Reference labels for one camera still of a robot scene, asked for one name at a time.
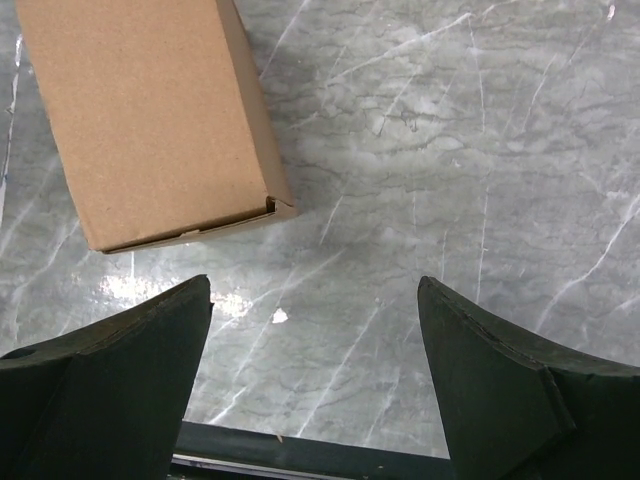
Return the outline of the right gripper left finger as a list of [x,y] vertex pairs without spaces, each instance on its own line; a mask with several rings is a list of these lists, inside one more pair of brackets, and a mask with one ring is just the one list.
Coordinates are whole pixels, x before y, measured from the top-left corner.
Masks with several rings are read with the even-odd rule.
[[167,476],[212,315],[195,276],[1,358],[5,479]]

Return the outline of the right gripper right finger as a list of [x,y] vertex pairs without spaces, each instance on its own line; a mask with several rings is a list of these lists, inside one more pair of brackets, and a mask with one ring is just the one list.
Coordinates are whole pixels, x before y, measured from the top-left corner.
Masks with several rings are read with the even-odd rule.
[[439,280],[417,290],[459,479],[635,479],[639,370],[496,316]]

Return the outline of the cardboard box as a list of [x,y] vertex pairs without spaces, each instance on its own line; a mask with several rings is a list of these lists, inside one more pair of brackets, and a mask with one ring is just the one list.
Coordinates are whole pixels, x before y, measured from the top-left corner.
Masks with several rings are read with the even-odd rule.
[[192,242],[296,213],[231,1],[19,1],[90,249]]

